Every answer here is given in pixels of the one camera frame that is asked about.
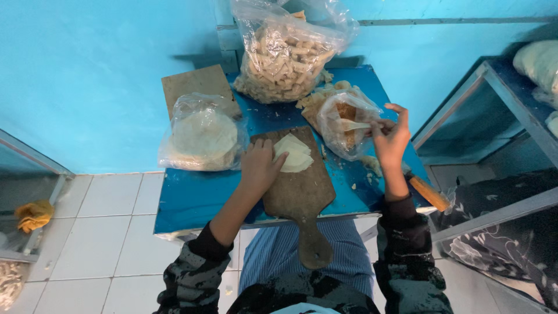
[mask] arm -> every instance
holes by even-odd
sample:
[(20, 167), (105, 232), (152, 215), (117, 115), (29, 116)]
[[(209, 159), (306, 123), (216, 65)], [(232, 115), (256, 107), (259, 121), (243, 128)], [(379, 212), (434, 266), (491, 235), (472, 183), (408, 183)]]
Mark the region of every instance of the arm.
[(242, 154), (242, 178), (225, 205), (197, 239), (182, 246), (179, 257), (163, 274), (157, 313), (217, 313), (221, 275), (242, 222), (271, 186), (288, 153), (274, 163), (271, 140), (257, 140)]
[(374, 270), (386, 297), (386, 313), (452, 313), (445, 281), (434, 266), (428, 219), (419, 215), (401, 170), (403, 152), (411, 137), (407, 110), (386, 104), (398, 122), (371, 123), (376, 157), (386, 181), (382, 217), (378, 221), (378, 255)]

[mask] wooden knife handle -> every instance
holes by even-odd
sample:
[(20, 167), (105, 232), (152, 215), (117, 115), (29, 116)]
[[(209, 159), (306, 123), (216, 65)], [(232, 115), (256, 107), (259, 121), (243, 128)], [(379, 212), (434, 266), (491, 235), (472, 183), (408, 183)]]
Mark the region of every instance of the wooden knife handle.
[(414, 175), (411, 179), (409, 179), (409, 183), (411, 183), (415, 190), (417, 190), (419, 194), (425, 198), (425, 200), (429, 201), (439, 211), (443, 212), (450, 207), (448, 199), (441, 195), (438, 191), (434, 190), (434, 188), (423, 179)]

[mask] blue table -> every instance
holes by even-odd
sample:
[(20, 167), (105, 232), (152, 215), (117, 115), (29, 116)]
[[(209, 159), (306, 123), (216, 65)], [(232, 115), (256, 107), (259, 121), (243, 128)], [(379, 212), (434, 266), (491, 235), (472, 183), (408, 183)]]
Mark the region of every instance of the blue table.
[[(371, 66), (331, 69), (329, 72), (335, 75), (335, 82), (347, 80), (352, 85), (357, 85), (368, 98), (380, 107), (389, 102)], [(237, 75), (238, 73), (228, 74), (229, 83), (232, 83)], [(295, 108), (293, 102), (263, 105), (236, 92), (234, 92), (234, 96), (240, 105), (243, 116), (248, 118), (250, 136), (309, 125), (300, 114), (301, 110)], [(391, 110), (384, 109), (382, 117), (395, 120), (397, 115)], [(312, 131), (318, 147), (320, 147), (324, 142), (319, 134)], [(372, 183), (369, 183), (367, 174), (370, 171), (364, 169), (361, 162), (349, 162), (341, 159), (327, 148), (326, 153), (328, 159), (324, 163), (337, 197), (321, 212), (319, 219), (355, 218), (356, 215), (360, 217), (365, 214), (378, 216), (377, 205), (384, 194), (383, 179), (380, 178), (379, 182), (372, 180)], [(416, 175), (428, 182), (426, 171), (411, 143), (407, 145), (403, 159)], [(195, 172), (167, 168), (154, 233), (164, 237), (187, 234), (192, 230), (202, 229), (221, 209), (239, 181), (240, 171)], [(357, 186), (355, 190), (351, 188), (353, 184)], [(430, 207), (430, 204), (418, 196), (418, 193), (414, 193), (414, 195), (416, 195), (417, 207)], [(243, 229), (273, 226), (283, 222), (287, 222), (287, 220), (265, 214), (263, 203), (260, 201), (246, 218)]]

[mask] bag of filling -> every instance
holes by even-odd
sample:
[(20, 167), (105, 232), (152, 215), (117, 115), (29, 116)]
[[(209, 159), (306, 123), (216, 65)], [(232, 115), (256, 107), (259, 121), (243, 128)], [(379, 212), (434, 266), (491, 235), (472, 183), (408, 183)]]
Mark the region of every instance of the bag of filling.
[(318, 129), (324, 143), (337, 156), (355, 161), (372, 148), (372, 139), (365, 137), (366, 129), (345, 131), (341, 119), (369, 123), (380, 118), (383, 111), (368, 97), (366, 101), (348, 92), (328, 97), (317, 116)]
[(358, 33), (358, 22), (337, 0), (231, 0), (231, 8), (245, 50), (233, 87), (265, 104), (308, 95), (324, 64)]
[(199, 171), (239, 170), (248, 146), (245, 120), (234, 120), (222, 108), (222, 96), (192, 93), (172, 109), (170, 127), (158, 151), (158, 166)]

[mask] person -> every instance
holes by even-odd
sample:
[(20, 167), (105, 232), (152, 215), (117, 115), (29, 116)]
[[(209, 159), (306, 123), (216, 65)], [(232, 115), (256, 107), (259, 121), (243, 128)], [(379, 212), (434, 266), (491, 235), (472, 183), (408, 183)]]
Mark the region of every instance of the person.
[[(376, 157), (385, 178), (378, 220), (378, 285), (386, 313), (452, 313), (445, 282), (434, 266), (427, 218), (415, 211), (401, 170), (410, 139), (408, 112), (396, 104), (397, 123), (371, 122)], [(200, 235), (184, 243), (163, 274), (166, 289), (156, 313), (217, 313), (221, 275), (233, 240), (252, 207), (279, 174), (288, 153), (273, 162), (270, 140), (257, 140), (243, 153), (241, 180)], [(372, 301), (371, 261), (351, 220), (319, 222), (334, 257), (327, 267), (308, 270), (297, 258), (298, 228), (262, 228), (246, 248), (239, 296), (228, 313), (379, 313)]]

